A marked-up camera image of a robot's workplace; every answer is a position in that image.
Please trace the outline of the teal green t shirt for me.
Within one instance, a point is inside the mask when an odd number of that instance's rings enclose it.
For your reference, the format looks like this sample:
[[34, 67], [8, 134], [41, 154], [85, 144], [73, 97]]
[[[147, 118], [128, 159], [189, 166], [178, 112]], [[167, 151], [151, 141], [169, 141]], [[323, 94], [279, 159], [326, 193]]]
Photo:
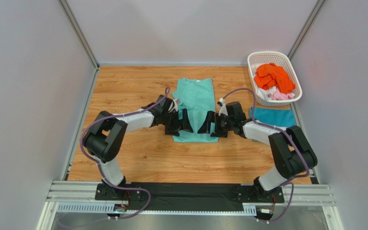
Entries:
[[179, 131], [179, 136], [174, 136], [176, 143], [217, 143], [217, 137], [210, 134], [198, 134], [198, 130], [204, 123], [207, 113], [215, 111], [215, 95], [212, 79], [192, 80], [182, 78], [177, 81], [173, 98], [179, 99], [179, 110], [186, 109], [193, 133]]

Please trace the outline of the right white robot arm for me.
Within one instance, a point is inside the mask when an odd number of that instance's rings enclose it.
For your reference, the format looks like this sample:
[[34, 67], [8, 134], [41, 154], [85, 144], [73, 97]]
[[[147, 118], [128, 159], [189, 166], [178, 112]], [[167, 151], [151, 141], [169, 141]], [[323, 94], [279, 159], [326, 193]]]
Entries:
[[219, 103], [218, 113], [209, 111], [197, 131], [211, 137], [225, 138], [228, 132], [253, 139], [271, 148], [274, 166], [256, 177], [247, 189], [247, 195], [258, 202], [275, 200], [281, 186], [299, 176], [308, 176], [309, 170], [317, 166], [318, 159], [301, 127], [276, 127], [246, 118], [239, 102]]

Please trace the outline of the blue t shirt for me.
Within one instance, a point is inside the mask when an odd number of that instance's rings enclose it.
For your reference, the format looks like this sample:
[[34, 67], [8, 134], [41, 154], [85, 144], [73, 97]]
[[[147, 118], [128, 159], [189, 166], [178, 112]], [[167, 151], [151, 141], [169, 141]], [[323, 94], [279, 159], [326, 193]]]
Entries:
[[294, 113], [290, 109], [270, 109], [256, 107], [252, 114], [252, 107], [249, 115], [253, 116], [258, 122], [271, 125], [273, 127], [289, 128], [296, 125]]

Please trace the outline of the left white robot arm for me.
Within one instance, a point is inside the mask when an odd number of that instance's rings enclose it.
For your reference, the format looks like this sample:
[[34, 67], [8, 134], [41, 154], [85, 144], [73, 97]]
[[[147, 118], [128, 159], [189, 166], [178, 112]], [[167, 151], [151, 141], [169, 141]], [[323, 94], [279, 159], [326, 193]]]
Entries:
[[158, 125], [165, 127], [165, 134], [179, 136], [179, 131], [193, 133], [186, 109], [178, 109], [179, 101], [160, 95], [156, 102], [126, 114], [101, 111], [82, 135], [80, 146], [84, 154], [93, 160], [102, 176], [104, 191], [117, 200], [126, 198], [129, 190], [124, 186], [126, 178], [120, 170], [117, 155], [125, 134]]

